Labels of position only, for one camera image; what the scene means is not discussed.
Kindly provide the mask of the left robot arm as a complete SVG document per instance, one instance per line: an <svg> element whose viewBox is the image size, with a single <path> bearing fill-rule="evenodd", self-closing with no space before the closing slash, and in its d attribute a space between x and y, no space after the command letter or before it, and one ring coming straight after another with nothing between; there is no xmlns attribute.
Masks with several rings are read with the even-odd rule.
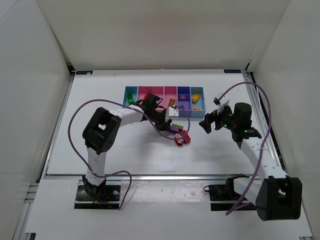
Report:
<svg viewBox="0 0 320 240"><path fill-rule="evenodd" d="M162 99L149 93L145 99L138 100L116 110L97 108L85 127L82 137L88 155L87 173L83 183L89 188L105 184L105 163L107 151L113 146L119 128L151 120L158 131L171 130L172 117L178 113L173 107L159 105Z"/></svg>

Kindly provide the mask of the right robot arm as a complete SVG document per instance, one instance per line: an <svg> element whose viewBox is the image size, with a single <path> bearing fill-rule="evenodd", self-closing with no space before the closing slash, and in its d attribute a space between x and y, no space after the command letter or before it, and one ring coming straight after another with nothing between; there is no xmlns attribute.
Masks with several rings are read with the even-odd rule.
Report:
<svg viewBox="0 0 320 240"><path fill-rule="evenodd" d="M290 177L276 164L265 149L265 141L257 129L252 127L252 107L248 103L236 103L234 109L228 105L207 113L199 125L207 134L222 128L231 132L232 140L249 159L254 167L251 178L230 177L227 189L239 194L236 203L226 212L243 209L243 199L251 202L263 221L297 220L301 216L302 182Z"/></svg>

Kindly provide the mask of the small green lego brick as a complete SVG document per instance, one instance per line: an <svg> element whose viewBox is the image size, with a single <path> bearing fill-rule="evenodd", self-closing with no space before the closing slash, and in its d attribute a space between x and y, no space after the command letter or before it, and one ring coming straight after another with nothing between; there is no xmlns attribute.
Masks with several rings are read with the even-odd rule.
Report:
<svg viewBox="0 0 320 240"><path fill-rule="evenodd" d="M129 100L128 100L128 103L129 103L130 105L132 105L132 104L135 103L135 101L134 101L133 99L129 99Z"/></svg>

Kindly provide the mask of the brown lego plate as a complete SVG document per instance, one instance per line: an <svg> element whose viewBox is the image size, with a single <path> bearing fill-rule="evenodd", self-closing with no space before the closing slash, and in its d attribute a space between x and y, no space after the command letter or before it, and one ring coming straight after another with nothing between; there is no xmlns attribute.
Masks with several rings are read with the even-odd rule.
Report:
<svg viewBox="0 0 320 240"><path fill-rule="evenodd" d="M170 98L167 107L168 108L169 107L174 107L175 104L176 104L176 100L173 99L173 98Z"/></svg>

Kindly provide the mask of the lavender lego piece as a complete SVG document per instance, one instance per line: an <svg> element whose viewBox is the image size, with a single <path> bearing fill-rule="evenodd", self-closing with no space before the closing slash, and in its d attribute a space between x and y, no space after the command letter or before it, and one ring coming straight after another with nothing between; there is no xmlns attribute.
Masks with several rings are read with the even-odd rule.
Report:
<svg viewBox="0 0 320 240"><path fill-rule="evenodd" d="M179 94L178 95L178 100L179 101L188 101L190 99L189 94Z"/></svg>

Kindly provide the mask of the yellow lego brick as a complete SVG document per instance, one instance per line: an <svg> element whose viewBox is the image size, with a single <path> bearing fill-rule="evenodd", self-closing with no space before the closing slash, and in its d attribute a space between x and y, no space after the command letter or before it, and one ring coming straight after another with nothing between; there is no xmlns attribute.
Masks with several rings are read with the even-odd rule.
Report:
<svg viewBox="0 0 320 240"><path fill-rule="evenodd" d="M199 93L195 93L191 98L191 102L195 104L200 98L201 98L201 95Z"/></svg>

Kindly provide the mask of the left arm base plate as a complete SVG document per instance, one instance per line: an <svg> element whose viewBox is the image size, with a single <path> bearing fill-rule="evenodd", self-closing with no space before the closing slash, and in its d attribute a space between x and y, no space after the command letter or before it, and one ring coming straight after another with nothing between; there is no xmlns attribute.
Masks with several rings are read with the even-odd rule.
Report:
<svg viewBox="0 0 320 240"><path fill-rule="evenodd" d="M112 183L103 186L97 194L89 191L82 181L78 182L74 209L117 210L120 207L121 184Z"/></svg>

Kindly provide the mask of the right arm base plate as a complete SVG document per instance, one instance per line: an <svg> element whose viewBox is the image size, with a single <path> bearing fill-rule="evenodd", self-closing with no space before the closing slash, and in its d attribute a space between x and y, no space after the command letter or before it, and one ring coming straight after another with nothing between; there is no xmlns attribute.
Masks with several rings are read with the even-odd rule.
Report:
<svg viewBox="0 0 320 240"><path fill-rule="evenodd" d="M211 201L210 207L211 211L228 211L233 204L240 198L242 193L237 193L234 190L234 180L241 179L247 180L249 182L250 177L245 174L232 174L228 177L224 184L210 184L205 185L203 187L203 191L205 193L209 193L209 199ZM261 185L261 181L259 179L255 179L253 184L250 187L250 190L247 192L248 194L250 191L259 192ZM255 211L256 207L253 203L242 203L247 204L243 208L238 209L237 211Z"/></svg>

